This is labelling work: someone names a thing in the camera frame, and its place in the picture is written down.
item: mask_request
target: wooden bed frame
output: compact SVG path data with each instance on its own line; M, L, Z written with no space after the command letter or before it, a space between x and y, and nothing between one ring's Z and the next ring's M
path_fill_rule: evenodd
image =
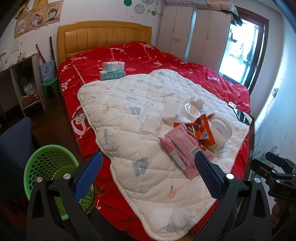
M84 21L59 26L57 33L58 64L72 56L105 47L144 41L151 43L152 27L119 21Z

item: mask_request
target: red bedspread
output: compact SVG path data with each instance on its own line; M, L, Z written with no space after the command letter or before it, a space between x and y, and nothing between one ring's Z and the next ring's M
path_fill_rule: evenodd
M149 74L156 69L177 71L194 83L200 84L221 100L227 103L232 101L238 109L248 114L250 112L248 90L242 85L226 81L208 67L183 62L144 42L96 48L72 57L71 60L60 64L58 68L58 77L69 121L72 124L74 136L84 160L87 160L99 148L95 142L95 134L80 108L77 93L83 84L99 80L102 63L109 61L125 62L126 75ZM248 138L249 136L244 140L231 170L236 178L240 179L243 177L248 156ZM101 190L95 200L97 210L116 228L127 232L135 239L140 241L152 240L115 185L111 176L110 164L111 161L104 156L103 167L95 179L95 185ZM215 205L191 231L198 232L202 228L213 212Z

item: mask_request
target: blue gift bag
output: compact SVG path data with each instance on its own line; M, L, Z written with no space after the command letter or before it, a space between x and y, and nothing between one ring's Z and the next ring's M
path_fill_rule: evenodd
M54 60L46 62L39 66L41 79L43 83L54 80L57 75L54 69Z

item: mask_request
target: green plastic basket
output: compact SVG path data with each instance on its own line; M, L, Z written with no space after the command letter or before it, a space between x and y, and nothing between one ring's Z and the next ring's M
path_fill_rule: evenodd
M43 146L30 157L24 172L24 187L27 198L30 199L36 178L42 177L46 181L59 179L65 173L72 174L79 165L76 157L66 148L59 145ZM79 201L86 213L93 208L94 189L91 186L86 198ZM63 220L69 217L66 213L61 198L55 197L59 213Z

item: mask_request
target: poster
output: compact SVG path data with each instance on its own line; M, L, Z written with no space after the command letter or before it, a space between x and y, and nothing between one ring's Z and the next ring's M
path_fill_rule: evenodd
M63 1L52 2L34 8L18 16L15 25L15 39L31 30L59 22L62 6Z
M48 4L48 0L34 0L33 8Z

